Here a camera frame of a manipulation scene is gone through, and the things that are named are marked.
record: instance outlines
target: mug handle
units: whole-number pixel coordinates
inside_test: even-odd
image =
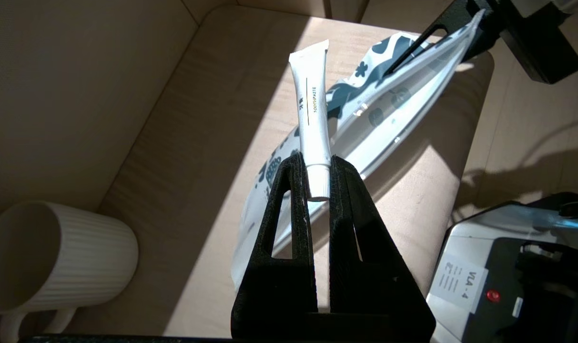
[[[43,332],[61,333],[69,325],[77,308],[63,308],[56,311],[54,319],[47,325]],[[27,315],[27,312],[10,313],[1,317],[0,339],[1,343],[17,343],[20,340],[18,332],[21,321]]]

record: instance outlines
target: white ceramic mug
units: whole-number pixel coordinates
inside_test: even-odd
[[[61,333],[80,306],[107,302],[130,282],[138,244],[117,219],[49,202],[0,215],[1,343],[16,343],[29,312],[57,310],[45,332]]]

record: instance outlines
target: red button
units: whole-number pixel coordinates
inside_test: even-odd
[[[494,291],[494,289],[491,289],[490,291],[488,291],[486,293],[486,297],[488,300],[490,300],[491,302],[497,303],[500,301],[500,293],[498,293],[497,291]]]

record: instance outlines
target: toothpaste tube cap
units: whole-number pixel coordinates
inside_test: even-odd
[[[330,196],[330,174],[329,167],[322,164],[315,164],[306,167],[308,172],[308,184],[310,185],[311,202],[325,202]]]

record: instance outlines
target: toothpaste tube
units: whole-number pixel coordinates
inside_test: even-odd
[[[322,41],[289,55],[297,93],[299,140],[306,163],[312,202],[329,200],[331,153],[327,130],[325,64],[329,41]]]

